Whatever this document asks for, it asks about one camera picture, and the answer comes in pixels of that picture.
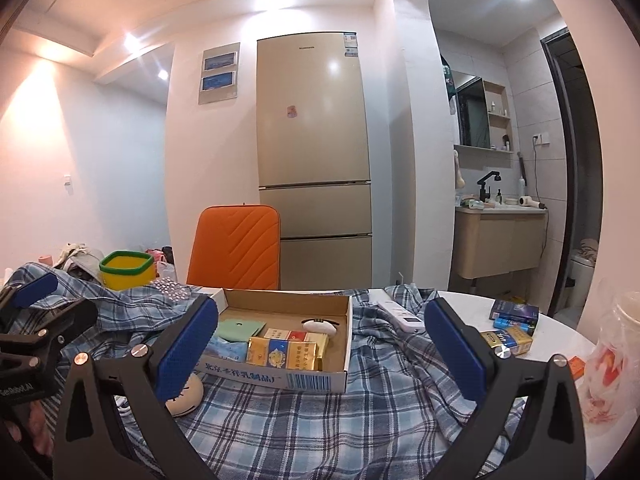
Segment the person's left hand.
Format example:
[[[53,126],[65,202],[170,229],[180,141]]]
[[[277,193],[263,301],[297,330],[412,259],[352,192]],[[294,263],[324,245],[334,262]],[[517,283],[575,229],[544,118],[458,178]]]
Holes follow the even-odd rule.
[[[29,403],[28,421],[25,428],[29,437],[32,438],[32,446],[35,451],[40,455],[51,458],[54,442],[47,426],[46,413],[40,401]]]

